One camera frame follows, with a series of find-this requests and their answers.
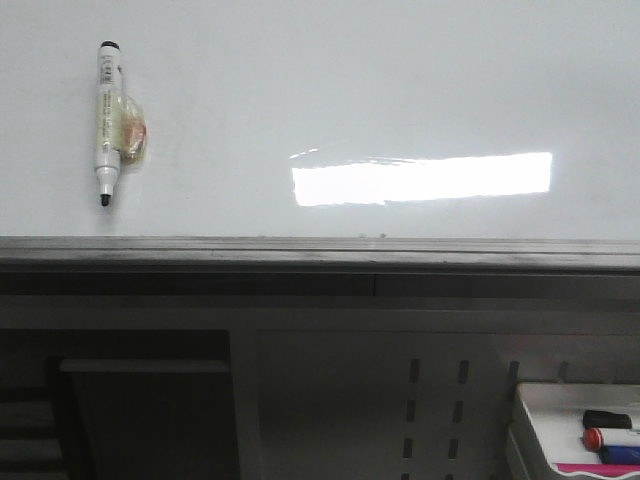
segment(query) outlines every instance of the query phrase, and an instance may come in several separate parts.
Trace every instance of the pink marker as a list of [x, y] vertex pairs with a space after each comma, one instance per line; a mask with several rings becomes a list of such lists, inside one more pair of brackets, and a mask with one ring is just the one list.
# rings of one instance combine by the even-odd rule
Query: pink marker
[[620, 477], [631, 472], [640, 472], [640, 465], [601, 465], [598, 463], [556, 463], [563, 473], [585, 472], [604, 477]]

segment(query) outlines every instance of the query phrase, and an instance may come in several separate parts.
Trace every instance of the clear tape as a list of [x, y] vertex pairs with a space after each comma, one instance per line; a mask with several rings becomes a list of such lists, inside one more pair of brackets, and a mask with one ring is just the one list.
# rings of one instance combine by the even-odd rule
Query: clear tape
[[120, 102], [122, 115], [121, 158], [127, 164], [138, 163], [144, 158], [147, 147], [147, 124], [142, 107], [131, 97]]

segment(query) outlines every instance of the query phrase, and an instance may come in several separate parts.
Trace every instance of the gray metal panel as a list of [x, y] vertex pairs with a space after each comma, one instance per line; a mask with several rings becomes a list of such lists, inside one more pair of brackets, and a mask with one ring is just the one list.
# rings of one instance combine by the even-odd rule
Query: gray metal panel
[[638, 299], [640, 277], [623, 274], [475, 273], [376, 276], [377, 296]]
[[0, 439], [0, 463], [62, 459], [57, 438]]
[[229, 364], [220, 360], [96, 360], [74, 358], [63, 360], [60, 363], [60, 371], [72, 373], [229, 373]]
[[0, 480], [69, 480], [66, 472], [0, 473]]
[[265, 476], [488, 480], [516, 379], [640, 382], [639, 362], [629, 336], [262, 332]]

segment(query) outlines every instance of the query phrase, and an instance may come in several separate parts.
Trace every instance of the slotted panel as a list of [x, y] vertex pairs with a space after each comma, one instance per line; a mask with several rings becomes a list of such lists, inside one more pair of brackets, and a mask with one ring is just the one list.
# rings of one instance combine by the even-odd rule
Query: slotted panel
[[269, 480], [508, 478], [518, 381], [640, 382], [629, 336], [263, 332]]

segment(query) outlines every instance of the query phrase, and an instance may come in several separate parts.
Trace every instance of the red marker cap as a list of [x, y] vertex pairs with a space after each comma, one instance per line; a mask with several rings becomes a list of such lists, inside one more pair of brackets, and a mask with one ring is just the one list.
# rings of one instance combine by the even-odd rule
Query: red marker cap
[[592, 450], [594, 452], [600, 450], [604, 443], [602, 432], [599, 428], [587, 428], [582, 436], [582, 441], [588, 450]]

